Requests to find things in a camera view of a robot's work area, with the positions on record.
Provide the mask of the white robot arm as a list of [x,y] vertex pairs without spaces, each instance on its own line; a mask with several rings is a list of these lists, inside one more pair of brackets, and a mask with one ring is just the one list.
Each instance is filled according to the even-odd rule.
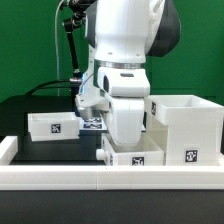
[[180,39],[174,0],[96,0],[86,11],[89,68],[76,95],[82,116],[95,107],[118,146],[140,140],[150,94],[144,64]]

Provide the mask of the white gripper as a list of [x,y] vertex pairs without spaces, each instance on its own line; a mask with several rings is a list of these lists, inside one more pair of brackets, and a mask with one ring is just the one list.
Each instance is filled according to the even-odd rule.
[[117,146],[136,146],[144,118],[143,98],[106,97],[109,110],[103,114],[109,134]]

